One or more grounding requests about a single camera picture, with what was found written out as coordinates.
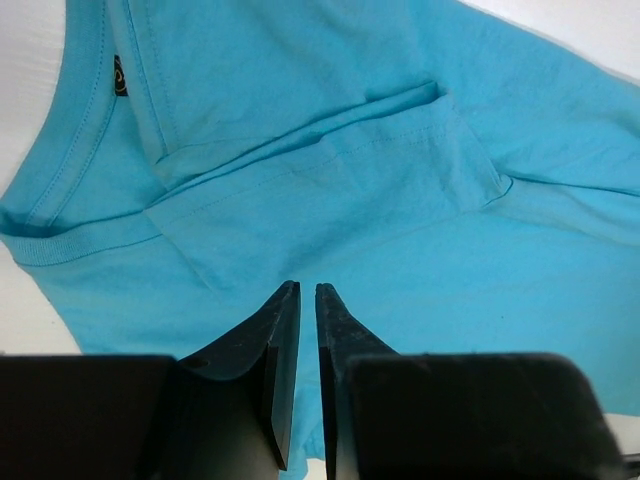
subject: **blue fabric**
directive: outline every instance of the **blue fabric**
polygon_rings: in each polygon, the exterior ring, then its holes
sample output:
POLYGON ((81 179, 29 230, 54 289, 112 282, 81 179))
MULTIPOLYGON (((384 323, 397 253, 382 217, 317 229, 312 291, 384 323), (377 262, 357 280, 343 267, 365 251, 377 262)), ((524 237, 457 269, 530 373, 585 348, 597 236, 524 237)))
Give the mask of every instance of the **blue fabric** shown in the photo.
POLYGON ((318 282, 401 352, 557 352, 640 415, 637 87, 443 0, 70 0, 66 44, 0 231, 84 351, 186 355, 303 282, 287 478, 318 282))

